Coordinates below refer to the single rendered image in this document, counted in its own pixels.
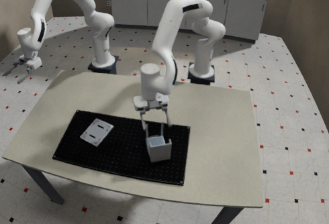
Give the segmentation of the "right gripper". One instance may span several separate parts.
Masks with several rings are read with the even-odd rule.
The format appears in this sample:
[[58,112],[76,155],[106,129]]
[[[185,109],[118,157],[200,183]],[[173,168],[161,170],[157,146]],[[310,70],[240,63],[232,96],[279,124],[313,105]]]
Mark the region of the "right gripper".
[[11,73],[11,70],[13,70],[14,68],[17,67],[17,65],[24,65],[27,67],[27,72],[28,74],[25,75],[24,77],[22,77],[21,79],[18,80],[18,84],[20,84],[21,82],[23,82],[25,80],[25,78],[27,78],[29,75],[31,75],[32,71],[31,70],[35,70],[37,69],[39,66],[42,65],[41,59],[39,57],[37,57],[38,54],[36,54],[33,58],[30,58],[28,61],[25,60],[24,64],[20,64],[18,62],[14,62],[14,67],[10,68],[7,72],[4,73],[5,76],[7,76],[8,74]]

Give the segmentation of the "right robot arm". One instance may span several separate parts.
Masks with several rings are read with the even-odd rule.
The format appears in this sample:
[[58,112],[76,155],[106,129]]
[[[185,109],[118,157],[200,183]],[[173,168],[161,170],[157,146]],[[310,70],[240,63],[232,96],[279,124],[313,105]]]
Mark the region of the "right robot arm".
[[[85,23],[89,27],[99,29],[93,35],[93,45],[95,58],[92,65],[95,68],[107,68],[115,62],[115,58],[110,55],[108,34],[114,25],[114,19],[110,14],[96,12],[94,0],[74,0],[83,10]],[[34,21],[34,32],[27,27],[17,32],[24,59],[28,61],[33,58],[41,48],[46,35],[45,16],[52,0],[36,0],[32,7],[30,18]],[[110,58],[111,57],[111,58]],[[15,62],[24,64],[23,58],[15,57]]]

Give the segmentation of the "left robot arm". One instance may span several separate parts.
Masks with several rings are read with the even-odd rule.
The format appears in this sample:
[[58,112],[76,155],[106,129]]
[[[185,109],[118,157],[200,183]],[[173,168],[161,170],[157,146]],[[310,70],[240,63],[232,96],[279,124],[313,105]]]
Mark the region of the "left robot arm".
[[149,108],[159,107],[162,101],[156,100],[158,94],[169,95],[174,88],[178,68],[171,48],[183,16],[193,22],[194,32],[209,37],[197,42],[195,64],[189,67],[190,73],[197,78],[214,75],[210,67],[214,45],[224,37],[226,29],[223,24],[209,19],[212,11],[211,3],[206,0],[170,0],[167,3],[152,43],[152,51],[165,63],[166,74],[161,76],[159,66],[153,63],[144,64],[140,69],[142,97],[147,99]]

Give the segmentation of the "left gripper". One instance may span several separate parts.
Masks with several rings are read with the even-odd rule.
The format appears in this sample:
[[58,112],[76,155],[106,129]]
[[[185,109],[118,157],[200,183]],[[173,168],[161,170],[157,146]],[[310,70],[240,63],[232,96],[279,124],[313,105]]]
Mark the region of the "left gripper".
[[[142,125],[143,125],[143,129],[144,131],[147,131],[147,128],[146,128],[146,124],[143,120],[143,114],[146,114],[145,111],[149,111],[150,109],[156,109],[156,110],[159,110],[159,109],[162,109],[162,111],[165,111],[165,114],[167,116],[167,124],[168,124],[168,127],[172,127],[172,123],[171,123],[171,120],[169,118],[169,114],[167,112],[167,107],[169,106],[169,98],[167,95],[162,95],[162,94],[158,94],[158,97],[156,98],[157,101],[162,101],[161,104],[159,104],[159,107],[151,107],[149,108],[148,107],[148,102],[147,102],[147,99],[144,99],[142,97],[142,95],[140,96],[135,96],[134,97],[134,106],[135,106],[135,110],[136,111],[139,111],[140,112],[140,117],[141,117],[141,120],[142,120]],[[144,108],[144,110],[143,110]]]

